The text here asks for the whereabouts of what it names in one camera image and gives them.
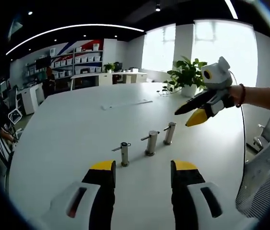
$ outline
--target black ceiling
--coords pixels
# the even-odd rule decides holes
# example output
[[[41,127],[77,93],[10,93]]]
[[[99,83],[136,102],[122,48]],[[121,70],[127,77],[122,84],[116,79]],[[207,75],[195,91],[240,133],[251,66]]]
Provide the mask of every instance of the black ceiling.
[[[254,7],[241,0],[231,2],[239,21],[252,24],[255,30],[270,36],[270,29]],[[160,0],[160,12],[155,11],[155,6],[156,0],[38,0],[20,4],[4,3],[0,7],[0,56],[3,57],[11,48],[34,35],[67,25],[104,23],[148,31],[170,23],[193,23],[193,20],[200,18],[233,19],[224,0]],[[23,27],[8,41],[6,35],[14,18]],[[142,34],[144,33],[127,29],[98,26],[64,29],[32,39],[12,51],[7,59],[17,59],[55,43],[114,38],[115,35],[118,40],[129,41]]]

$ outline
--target round table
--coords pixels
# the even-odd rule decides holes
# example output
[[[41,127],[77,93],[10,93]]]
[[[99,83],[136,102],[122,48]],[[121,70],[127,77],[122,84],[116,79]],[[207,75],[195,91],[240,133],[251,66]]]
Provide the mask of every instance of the round table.
[[[16,147],[9,176],[10,199],[25,219],[45,213],[51,199],[81,181],[98,161],[116,160],[114,230],[174,229],[170,161],[195,164],[232,200],[243,175],[245,134],[242,110],[220,111],[207,122],[186,127],[192,112],[174,115],[187,98],[160,95],[161,83],[119,84],[63,92],[48,97],[27,124]],[[150,103],[135,104],[142,100]],[[176,122],[173,143],[163,140]],[[156,154],[144,154],[150,130],[160,131]],[[120,151],[129,142],[129,166]]]

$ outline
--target hand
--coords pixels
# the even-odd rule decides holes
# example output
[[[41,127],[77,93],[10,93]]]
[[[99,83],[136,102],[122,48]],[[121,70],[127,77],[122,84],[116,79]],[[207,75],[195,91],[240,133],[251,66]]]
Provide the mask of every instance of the hand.
[[[234,103],[238,104],[240,102],[242,87],[241,85],[233,85],[229,88],[230,95],[234,98]]]

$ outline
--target white flower pot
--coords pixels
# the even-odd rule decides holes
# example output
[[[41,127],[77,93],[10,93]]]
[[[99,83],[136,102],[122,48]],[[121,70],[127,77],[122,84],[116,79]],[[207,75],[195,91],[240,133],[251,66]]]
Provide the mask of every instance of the white flower pot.
[[[185,97],[193,97],[196,93],[197,86],[192,84],[191,86],[185,85],[182,88],[181,94]]]

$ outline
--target window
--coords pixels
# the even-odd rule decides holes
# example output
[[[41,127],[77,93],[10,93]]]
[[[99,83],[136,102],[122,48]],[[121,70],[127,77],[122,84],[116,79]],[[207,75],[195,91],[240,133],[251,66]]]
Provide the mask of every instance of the window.
[[[252,26],[225,20],[196,20],[193,37],[193,59],[212,64],[223,56],[237,84],[256,85],[258,49]]]
[[[172,69],[175,24],[148,31],[144,36],[143,69],[167,72]]]

